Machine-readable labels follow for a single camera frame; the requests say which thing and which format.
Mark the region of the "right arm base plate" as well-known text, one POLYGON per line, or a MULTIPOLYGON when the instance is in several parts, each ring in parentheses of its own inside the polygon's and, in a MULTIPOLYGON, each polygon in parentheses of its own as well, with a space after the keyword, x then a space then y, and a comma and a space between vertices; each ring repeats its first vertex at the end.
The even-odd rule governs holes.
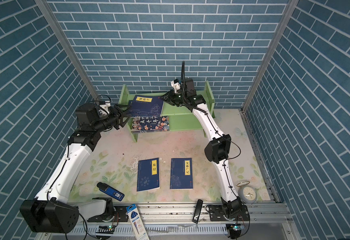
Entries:
POLYGON ((208 204, 205 209, 211 222, 248 222, 250 214, 246 205, 232 208, 229 205, 212 205, 208 204))

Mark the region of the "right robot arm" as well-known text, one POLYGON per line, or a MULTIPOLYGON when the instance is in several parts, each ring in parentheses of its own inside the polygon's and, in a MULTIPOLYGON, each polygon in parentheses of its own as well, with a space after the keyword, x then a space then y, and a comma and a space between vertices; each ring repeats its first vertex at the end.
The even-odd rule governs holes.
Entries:
POLYGON ((224 215, 228 219, 236 218, 243 204, 236 193, 229 169, 231 136, 224 134, 218 127, 206 100, 197 94, 192 79, 175 79, 171 86, 172 90, 161 96, 161 99, 172 106, 186 107, 200 122, 209 139, 205 155, 218 173, 224 215))

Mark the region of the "dark blue book yellow label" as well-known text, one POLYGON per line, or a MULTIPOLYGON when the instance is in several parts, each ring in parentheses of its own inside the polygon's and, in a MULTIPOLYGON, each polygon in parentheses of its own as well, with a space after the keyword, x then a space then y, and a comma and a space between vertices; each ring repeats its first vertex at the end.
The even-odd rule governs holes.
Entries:
POLYGON ((163 109, 163 100, 159 96, 136 95, 129 102, 129 113, 132 117, 159 117, 163 109))

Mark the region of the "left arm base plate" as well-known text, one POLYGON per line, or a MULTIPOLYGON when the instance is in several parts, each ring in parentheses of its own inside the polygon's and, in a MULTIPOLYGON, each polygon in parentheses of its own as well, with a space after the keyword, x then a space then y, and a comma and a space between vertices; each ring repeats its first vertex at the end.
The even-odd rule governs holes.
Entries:
POLYGON ((91 217, 88 222, 90 223, 108 223, 108 222, 127 222, 127 206, 114 206, 113 210, 106 210, 104 213, 91 217))

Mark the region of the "colourful illustrated book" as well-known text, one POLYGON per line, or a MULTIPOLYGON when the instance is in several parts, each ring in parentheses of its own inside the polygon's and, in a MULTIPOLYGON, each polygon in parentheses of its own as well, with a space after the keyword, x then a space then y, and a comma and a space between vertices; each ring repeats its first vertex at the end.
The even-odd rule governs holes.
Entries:
POLYGON ((170 131, 168 116, 137 117, 132 120, 131 131, 135 133, 170 131))

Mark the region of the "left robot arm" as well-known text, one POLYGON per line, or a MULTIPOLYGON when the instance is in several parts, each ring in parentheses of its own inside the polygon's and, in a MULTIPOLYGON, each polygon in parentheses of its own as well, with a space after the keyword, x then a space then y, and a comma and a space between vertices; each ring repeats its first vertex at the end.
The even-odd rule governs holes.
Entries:
POLYGON ((109 222, 115 219, 115 209, 110 198, 99 198, 74 206, 68 204, 68 199, 101 133, 124 127, 131 118, 128 113, 130 108, 129 105, 111 106, 107 102, 91 101, 76 109, 78 126, 67 142, 60 163, 36 196, 23 201, 20 206, 20 213, 31 231, 67 234, 79 220, 96 218, 109 222))

